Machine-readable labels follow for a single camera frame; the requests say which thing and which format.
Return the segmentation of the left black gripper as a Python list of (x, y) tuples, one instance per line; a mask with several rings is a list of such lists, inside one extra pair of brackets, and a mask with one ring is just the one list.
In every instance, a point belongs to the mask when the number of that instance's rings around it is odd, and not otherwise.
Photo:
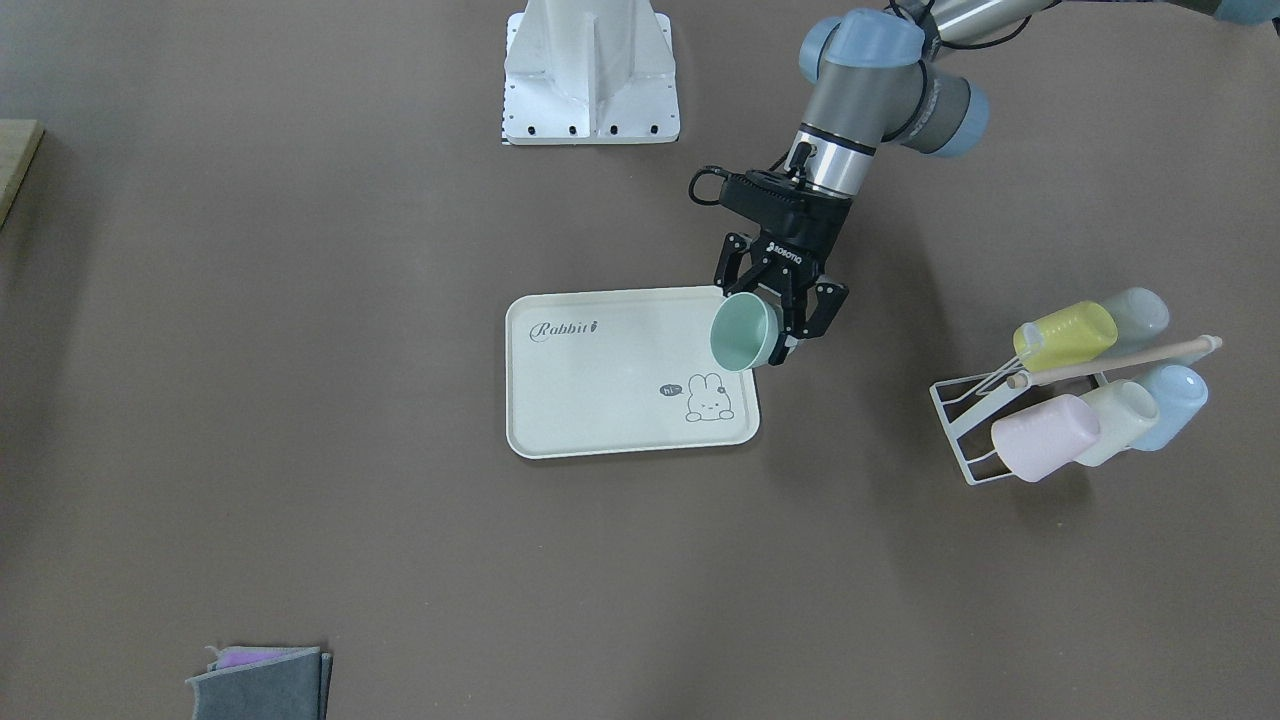
[(818, 281), (852, 208), (850, 197), (820, 192), (772, 170), (724, 172), (718, 204), (758, 225), (754, 236), (724, 236), (714, 286), (727, 299), (765, 287), (780, 296), (771, 365), (829, 328), (849, 287)]

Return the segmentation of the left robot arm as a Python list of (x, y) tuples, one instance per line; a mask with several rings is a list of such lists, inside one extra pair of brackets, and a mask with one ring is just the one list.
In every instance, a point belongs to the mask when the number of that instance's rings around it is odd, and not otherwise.
[(800, 67), (786, 154), (718, 174), (723, 366), (934, 363), (1124, 284), (1276, 334), (1275, 1), (884, 1)]

